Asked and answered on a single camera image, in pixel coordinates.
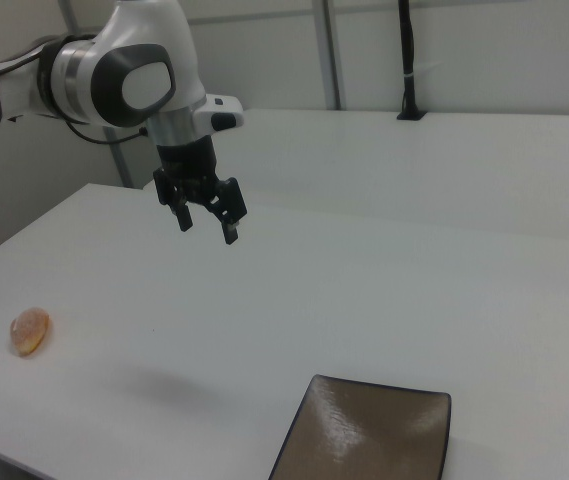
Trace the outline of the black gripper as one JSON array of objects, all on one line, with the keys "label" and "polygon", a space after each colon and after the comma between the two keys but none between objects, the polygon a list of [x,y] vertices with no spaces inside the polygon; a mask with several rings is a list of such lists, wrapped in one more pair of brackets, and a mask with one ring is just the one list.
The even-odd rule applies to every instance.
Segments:
[{"label": "black gripper", "polygon": [[188,202],[204,204],[220,222],[227,245],[238,238],[246,204],[236,178],[219,180],[213,141],[204,136],[179,146],[157,146],[161,167],[153,172],[159,203],[168,206],[182,232],[193,226]]}]

